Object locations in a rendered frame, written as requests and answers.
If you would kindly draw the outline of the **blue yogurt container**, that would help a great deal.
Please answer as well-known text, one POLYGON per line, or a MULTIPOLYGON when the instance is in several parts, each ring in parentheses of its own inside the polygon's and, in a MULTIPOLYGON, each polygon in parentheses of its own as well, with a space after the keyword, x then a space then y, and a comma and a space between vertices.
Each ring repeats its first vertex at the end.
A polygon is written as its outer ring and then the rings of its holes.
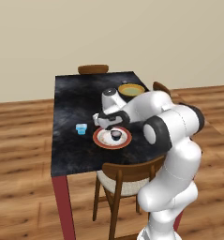
POLYGON ((86 124, 77 124, 76 130, 79 135, 84 135, 87 130, 87 125, 86 124))

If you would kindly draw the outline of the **brown wooden chair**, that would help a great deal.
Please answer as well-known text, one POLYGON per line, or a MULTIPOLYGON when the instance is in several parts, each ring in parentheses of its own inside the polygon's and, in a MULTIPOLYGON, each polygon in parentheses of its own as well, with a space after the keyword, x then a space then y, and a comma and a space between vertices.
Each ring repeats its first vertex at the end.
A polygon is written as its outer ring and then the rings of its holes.
POLYGON ((101 74, 109 71, 108 65, 84 65, 78 67, 78 72, 84 74, 101 74))
POLYGON ((157 94, 161 94, 164 96, 169 96, 171 97, 171 91, 162 83, 160 82, 153 82, 153 90, 157 93, 157 94))

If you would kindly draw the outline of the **red rimmed white plate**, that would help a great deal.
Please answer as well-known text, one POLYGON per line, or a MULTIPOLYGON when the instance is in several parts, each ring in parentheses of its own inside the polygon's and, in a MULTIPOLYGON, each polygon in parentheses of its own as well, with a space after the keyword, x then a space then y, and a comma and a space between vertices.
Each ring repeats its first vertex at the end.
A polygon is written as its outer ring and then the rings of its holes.
POLYGON ((111 130, 106 130, 100 127, 93 134, 93 141, 96 145, 110 150, 124 148, 130 144, 131 140, 131 133, 124 127, 113 127, 111 130), (119 141, 114 141, 112 139, 112 130, 119 130, 122 132, 122 136, 119 141))

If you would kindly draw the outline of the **dark yogurt container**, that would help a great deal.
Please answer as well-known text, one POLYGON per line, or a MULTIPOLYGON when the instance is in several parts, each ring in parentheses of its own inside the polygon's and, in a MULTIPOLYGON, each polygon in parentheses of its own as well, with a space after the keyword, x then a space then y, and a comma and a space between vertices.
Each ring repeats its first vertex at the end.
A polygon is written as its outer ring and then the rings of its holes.
POLYGON ((121 139, 122 132, 119 130, 112 130, 111 136, 114 141, 119 141, 121 139))

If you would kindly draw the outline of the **black marble table red legs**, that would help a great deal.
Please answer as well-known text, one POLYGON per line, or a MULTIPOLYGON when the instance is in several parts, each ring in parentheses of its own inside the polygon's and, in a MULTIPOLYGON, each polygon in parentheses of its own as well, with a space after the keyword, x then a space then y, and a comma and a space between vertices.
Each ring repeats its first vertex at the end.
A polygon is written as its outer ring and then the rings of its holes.
POLYGON ((132 71, 55 78, 51 176, 64 240, 76 240, 67 184, 69 175, 98 171, 105 162, 136 164, 160 155, 143 137, 141 124, 128 127, 132 140, 123 149, 107 150, 94 143, 97 128, 93 114, 101 110, 101 94, 122 83, 142 84, 142 81, 132 71), (87 125, 84 135, 77 133, 77 124, 87 125))

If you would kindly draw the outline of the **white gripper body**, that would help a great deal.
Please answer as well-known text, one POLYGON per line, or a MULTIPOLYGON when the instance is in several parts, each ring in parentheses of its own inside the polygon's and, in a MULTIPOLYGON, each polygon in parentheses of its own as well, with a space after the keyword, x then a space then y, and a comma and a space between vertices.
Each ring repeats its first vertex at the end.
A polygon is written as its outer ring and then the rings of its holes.
POLYGON ((104 114, 103 112, 95 113, 93 115, 93 120, 96 126, 99 126, 104 129, 107 129, 114 125, 114 122, 109 119, 109 116, 104 114))

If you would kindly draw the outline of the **wooden chair white cushion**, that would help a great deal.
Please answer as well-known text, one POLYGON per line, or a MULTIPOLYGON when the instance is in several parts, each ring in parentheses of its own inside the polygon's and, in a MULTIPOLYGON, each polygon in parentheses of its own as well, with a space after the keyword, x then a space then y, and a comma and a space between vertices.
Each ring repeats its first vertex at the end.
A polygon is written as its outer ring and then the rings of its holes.
POLYGON ((100 188, 103 188, 111 210, 109 240, 115 240, 120 200, 132 196, 138 197, 140 188, 155 178, 164 160, 164 157, 157 157, 134 165, 104 163, 102 169, 97 171, 93 220, 97 219, 98 203, 103 201, 103 197, 99 196, 100 188))

